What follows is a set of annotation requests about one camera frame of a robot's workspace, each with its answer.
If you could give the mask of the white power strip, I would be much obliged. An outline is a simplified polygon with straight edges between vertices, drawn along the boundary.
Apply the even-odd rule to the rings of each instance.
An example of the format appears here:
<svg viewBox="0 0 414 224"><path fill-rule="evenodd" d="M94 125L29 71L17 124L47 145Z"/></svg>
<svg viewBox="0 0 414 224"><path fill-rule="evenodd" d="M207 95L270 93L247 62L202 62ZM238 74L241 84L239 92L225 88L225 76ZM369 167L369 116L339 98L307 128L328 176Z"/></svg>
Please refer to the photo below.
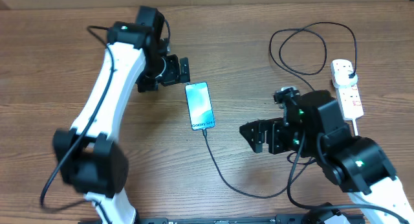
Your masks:
<svg viewBox="0 0 414 224"><path fill-rule="evenodd" d="M336 71L353 73L353 65L349 60L336 59L331 62L331 74ZM335 88L337 101L344 120L356 120L364 115L362 102L357 85L345 88Z"/></svg>

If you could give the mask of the Samsung Galaxy smartphone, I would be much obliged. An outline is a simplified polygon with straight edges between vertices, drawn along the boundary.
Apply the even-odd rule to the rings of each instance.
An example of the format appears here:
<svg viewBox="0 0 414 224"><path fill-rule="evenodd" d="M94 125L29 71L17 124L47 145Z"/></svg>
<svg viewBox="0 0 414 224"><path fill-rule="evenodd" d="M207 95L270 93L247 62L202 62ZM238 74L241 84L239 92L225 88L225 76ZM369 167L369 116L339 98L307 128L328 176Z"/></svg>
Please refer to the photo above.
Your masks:
<svg viewBox="0 0 414 224"><path fill-rule="evenodd" d="M215 118L206 82L188 84L185 86L186 100L193 131L213 128Z"/></svg>

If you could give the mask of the white charger plug adapter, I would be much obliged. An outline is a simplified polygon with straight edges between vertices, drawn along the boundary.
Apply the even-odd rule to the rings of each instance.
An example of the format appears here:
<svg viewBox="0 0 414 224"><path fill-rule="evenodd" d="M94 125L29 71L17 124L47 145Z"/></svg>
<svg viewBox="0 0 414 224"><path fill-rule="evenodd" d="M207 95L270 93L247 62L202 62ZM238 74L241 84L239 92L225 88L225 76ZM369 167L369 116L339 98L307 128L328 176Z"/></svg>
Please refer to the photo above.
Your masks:
<svg viewBox="0 0 414 224"><path fill-rule="evenodd" d="M345 88L350 87L352 85L356 85L358 82L358 76L354 75L352 78L350 77L352 73L348 71L336 71L334 70L332 74L332 82L335 88Z"/></svg>

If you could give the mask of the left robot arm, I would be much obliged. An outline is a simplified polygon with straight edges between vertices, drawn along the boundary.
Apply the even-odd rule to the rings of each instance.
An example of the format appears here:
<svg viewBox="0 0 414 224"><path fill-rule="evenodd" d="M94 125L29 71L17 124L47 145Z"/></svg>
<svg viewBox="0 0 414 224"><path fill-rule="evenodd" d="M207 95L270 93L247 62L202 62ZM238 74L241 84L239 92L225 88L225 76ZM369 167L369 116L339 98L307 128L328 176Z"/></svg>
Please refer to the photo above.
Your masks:
<svg viewBox="0 0 414 224"><path fill-rule="evenodd" d="M143 93L190 82L188 59L169 54L169 38L161 37L168 25L157 8L141 6L135 22L117 21L106 29L105 56L88 101L70 129L53 136L58 164L41 192L42 205L60 174L92 203L100 223L139 223L125 191L129 162L118 145L119 132L134 87Z"/></svg>

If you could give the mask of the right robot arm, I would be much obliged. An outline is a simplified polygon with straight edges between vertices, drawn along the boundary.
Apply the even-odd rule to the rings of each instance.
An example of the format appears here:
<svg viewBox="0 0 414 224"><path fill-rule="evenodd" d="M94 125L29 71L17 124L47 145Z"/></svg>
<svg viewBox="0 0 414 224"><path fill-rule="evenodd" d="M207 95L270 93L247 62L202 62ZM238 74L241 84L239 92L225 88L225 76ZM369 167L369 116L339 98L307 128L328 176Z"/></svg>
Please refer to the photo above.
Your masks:
<svg viewBox="0 0 414 224"><path fill-rule="evenodd" d="M350 205L292 204L308 212L301 223L346 222L343 210L360 209L371 223L412 223L413 209L397 171L372 139L354 136L342 117L338 101L327 90L301 95L295 88L274 94L284 110L280 118L242 125L240 134L260 153L268 144L271 154L296 152L312 157L328 180L349 194Z"/></svg>

